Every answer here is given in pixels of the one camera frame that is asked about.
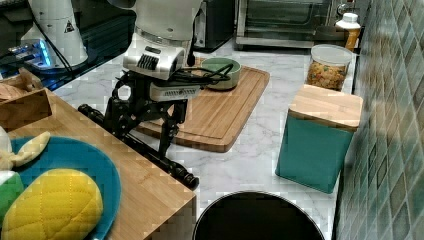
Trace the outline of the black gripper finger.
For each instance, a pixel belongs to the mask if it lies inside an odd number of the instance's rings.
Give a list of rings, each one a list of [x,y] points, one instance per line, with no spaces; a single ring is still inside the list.
[[[139,119],[132,114],[128,100],[108,100],[103,125],[109,133],[122,140],[139,123]]]
[[[166,152],[173,140],[173,138],[178,134],[179,127],[178,122],[172,116],[167,115],[164,118],[162,123],[162,130],[160,135],[160,144],[159,144],[159,156],[160,159],[166,158]]]

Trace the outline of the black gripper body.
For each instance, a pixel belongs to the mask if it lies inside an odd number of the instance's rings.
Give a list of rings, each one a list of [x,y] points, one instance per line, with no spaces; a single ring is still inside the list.
[[[187,101],[156,102],[151,100],[149,89],[152,83],[155,81],[150,77],[132,71],[125,72],[122,77],[118,78],[110,98],[128,100],[132,114],[139,119],[140,123],[164,120],[169,115],[176,119],[178,124],[182,124],[186,117]]]

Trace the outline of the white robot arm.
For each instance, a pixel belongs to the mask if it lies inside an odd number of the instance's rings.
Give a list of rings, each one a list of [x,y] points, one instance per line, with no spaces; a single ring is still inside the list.
[[[124,53],[124,75],[116,88],[131,89],[127,100],[117,91],[108,101],[103,127],[118,138],[140,123],[163,121],[161,159],[185,121],[187,101],[199,94],[202,79],[191,73],[194,20],[201,0],[108,0],[136,14],[134,32]],[[88,60],[76,26],[71,0],[28,0],[33,26],[21,41],[37,51],[30,62],[40,70],[73,70]]]

